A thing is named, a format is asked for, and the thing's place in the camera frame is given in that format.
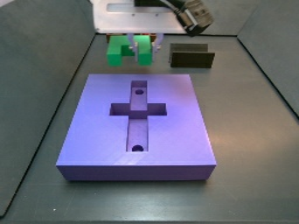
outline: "purple block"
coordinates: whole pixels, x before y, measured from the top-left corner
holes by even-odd
[[[90,74],[55,163],[66,180],[206,179],[216,166],[186,74]]]

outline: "black object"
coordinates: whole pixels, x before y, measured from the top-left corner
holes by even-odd
[[[206,44],[170,44],[170,67],[210,68],[213,57]]]
[[[170,8],[190,37],[198,35],[213,22],[209,10],[201,0],[134,0],[134,6],[165,6]]]

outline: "cross-shaped slot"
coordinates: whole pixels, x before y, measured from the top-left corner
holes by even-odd
[[[129,103],[110,103],[110,116],[128,116],[125,151],[148,151],[148,116],[166,116],[165,103],[146,103],[146,81],[132,80]]]

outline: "green block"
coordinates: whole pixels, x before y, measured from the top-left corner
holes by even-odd
[[[137,42],[137,64],[140,66],[150,66],[152,43],[149,36],[146,35],[134,36],[134,42]]]
[[[152,43],[149,36],[136,35],[137,42],[137,64],[149,66],[152,64]],[[126,36],[110,36],[106,48],[106,63],[112,66],[121,66],[122,56],[134,56],[134,53],[128,48],[130,45]]]

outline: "gray floor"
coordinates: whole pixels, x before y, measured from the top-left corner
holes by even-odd
[[[169,68],[169,43],[206,43],[212,69]],[[2,222],[299,221],[299,125],[234,38],[166,36],[152,66],[108,67],[96,36]],[[217,167],[206,182],[66,182],[54,163],[87,74],[189,74]]]

